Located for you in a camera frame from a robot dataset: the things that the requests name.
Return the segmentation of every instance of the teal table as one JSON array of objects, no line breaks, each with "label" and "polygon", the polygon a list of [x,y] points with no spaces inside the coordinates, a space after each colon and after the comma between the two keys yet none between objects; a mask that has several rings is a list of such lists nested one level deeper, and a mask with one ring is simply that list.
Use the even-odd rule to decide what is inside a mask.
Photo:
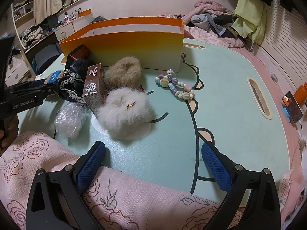
[{"label": "teal table", "polygon": [[[162,71],[143,69],[142,87],[148,93],[158,122],[148,124],[129,139],[112,139],[88,110],[75,140],[60,134],[56,140],[77,154],[86,153],[95,141],[108,148],[104,165],[155,184],[194,193],[222,202],[220,191],[201,157],[204,140],[248,170],[267,167],[275,182],[289,170],[285,134],[276,106],[252,64],[223,47],[185,39],[206,49],[184,46],[179,81],[195,87],[195,99],[185,102],[154,82]],[[62,70],[60,56],[42,75]],[[251,77],[259,84],[273,118],[266,119],[248,86]],[[66,101],[50,96],[46,102],[20,113],[20,131],[44,131],[53,137],[53,121]],[[242,204],[246,204],[248,193]]]}]

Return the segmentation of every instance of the metal screw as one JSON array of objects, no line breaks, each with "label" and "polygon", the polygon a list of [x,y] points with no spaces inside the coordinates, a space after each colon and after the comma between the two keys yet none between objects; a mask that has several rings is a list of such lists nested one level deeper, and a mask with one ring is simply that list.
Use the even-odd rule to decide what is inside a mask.
[{"label": "metal screw", "polygon": [[265,168],[263,171],[264,171],[267,175],[271,174],[271,171],[270,171],[268,168]]},{"label": "metal screw", "polygon": [[243,170],[243,166],[241,164],[237,164],[235,166],[235,169],[241,171],[241,170]]},{"label": "metal screw", "polygon": [[71,171],[73,169],[73,166],[71,164],[68,164],[64,168],[66,171]]},{"label": "metal screw", "polygon": [[39,169],[39,170],[36,171],[36,173],[37,173],[38,175],[41,175],[43,172],[44,172],[43,169]]}]

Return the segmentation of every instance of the blue gripper pad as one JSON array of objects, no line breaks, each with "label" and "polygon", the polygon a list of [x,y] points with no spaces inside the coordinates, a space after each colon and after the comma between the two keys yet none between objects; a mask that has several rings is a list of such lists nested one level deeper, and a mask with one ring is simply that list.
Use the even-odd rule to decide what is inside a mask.
[{"label": "blue gripper pad", "polygon": [[209,144],[203,144],[201,148],[201,156],[213,174],[220,190],[223,190],[228,194],[232,188],[231,176]]},{"label": "blue gripper pad", "polygon": [[86,191],[97,173],[106,155],[104,143],[98,145],[94,153],[90,156],[86,164],[77,175],[76,188],[78,193]]}]

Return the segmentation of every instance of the curtain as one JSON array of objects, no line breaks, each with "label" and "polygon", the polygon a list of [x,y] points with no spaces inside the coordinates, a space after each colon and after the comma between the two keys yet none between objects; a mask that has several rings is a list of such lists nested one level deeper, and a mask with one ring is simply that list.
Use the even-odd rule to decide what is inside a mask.
[{"label": "curtain", "polygon": [[45,18],[62,8],[62,0],[34,0],[34,23],[40,24]]}]

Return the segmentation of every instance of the bottle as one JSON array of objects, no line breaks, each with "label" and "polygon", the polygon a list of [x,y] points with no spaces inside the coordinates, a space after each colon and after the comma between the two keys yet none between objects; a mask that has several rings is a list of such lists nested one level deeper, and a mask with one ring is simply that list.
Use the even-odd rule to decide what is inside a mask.
[{"label": "bottle", "polygon": [[68,13],[67,12],[65,12],[65,14],[64,14],[64,21],[66,23],[69,22],[69,17],[68,17]]},{"label": "bottle", "polygon": [[302,107],[304,105],[305,99],[307,98],[307,83],[300,85],[293,97],[295,98],[298,105]]}]

